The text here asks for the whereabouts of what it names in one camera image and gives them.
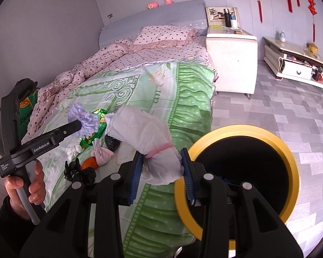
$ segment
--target polka dot pillow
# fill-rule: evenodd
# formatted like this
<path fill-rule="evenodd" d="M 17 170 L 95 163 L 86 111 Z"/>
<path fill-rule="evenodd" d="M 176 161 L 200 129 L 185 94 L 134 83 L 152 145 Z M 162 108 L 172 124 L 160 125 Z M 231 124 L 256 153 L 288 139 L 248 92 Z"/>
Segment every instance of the polka dot pillow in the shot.
<path fill-rule="evenodd" d="M 196 38 L 197 29 L 173 25 L 146 26 L 141 29 L 130 51 L 145 48 L 185 46 Z"/>

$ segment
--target gray tile floor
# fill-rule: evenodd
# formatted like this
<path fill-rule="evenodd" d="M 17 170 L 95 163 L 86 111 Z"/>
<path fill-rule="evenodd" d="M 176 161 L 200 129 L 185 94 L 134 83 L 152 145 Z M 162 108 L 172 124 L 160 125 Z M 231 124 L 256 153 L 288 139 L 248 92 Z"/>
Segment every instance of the gray tile floor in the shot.
<path fill-rule="evenodd" d="M 281 138 L 299 168 L 300 191 L 286 223 L 307 256 L 323 237 L 323 89 L 288 79 L 276 80 L 258 63 L 255 93 L 219 92 L 212 130 L 233 124 L 264 128 Z"/>

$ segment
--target pink elastic band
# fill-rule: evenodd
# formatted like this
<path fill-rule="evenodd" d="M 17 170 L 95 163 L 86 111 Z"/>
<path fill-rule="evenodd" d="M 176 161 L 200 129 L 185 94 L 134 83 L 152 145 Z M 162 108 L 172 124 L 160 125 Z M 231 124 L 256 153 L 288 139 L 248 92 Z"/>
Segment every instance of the pink elastic band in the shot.
<path fill-rule="evenodd" d="M 174 146 L 174 144 L 172 142 L 167 142 L 162 145 L 158 145 L 154 149 L 152 149 L 149 153 L 147 153 L 147 155 L 145 155 L 145 158 L 149 159 L 149 158 L 153 157 L 154 154 L 157 154 L 157 153 L 159 153 L 165 149 L 171 148 L 173 146 Z"/>

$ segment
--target hand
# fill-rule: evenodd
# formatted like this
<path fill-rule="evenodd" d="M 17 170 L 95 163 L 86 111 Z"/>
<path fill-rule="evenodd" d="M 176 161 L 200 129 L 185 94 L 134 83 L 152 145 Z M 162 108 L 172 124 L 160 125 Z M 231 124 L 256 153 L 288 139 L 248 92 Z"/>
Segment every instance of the hand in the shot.
<path fill-rule="evenodd" d="M 29 187 L 29 192 L 31 193 L 31 195 L 29 196 L 29 201 L 32 204 L 40 205 L 41 203 L 44 202 L 46 191 L 45 191 L 43 167 L 41 162 L 38 160 L 35 166 L 35 174 L 36 174 L 36 178 Z M 5 188 L 7 190 L 9 197 L 11 198 L 10 204 L 13 211 L 19 217 L 25 220 L 30 220 L 30 216 L 25 210 L 16 191 L 16 189 L 22 188 L 23 185 L 24 185 L 24 182 L 20 177 L 9 176 L 5 179 Z"/>

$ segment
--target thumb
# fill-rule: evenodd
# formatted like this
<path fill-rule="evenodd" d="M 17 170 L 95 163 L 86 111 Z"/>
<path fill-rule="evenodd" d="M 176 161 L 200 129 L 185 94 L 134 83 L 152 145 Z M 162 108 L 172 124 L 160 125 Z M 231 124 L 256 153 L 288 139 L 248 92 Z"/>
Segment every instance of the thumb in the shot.
<path fill-rule="evenodd" d="M 17 203 L 20 203 L 21 201 L 19 199 L 16 189 L 22 188 L 23 185 L 24 182 L 20 177 L 9 176 L 5 179 L 6 191 L 9 197 Z"/>

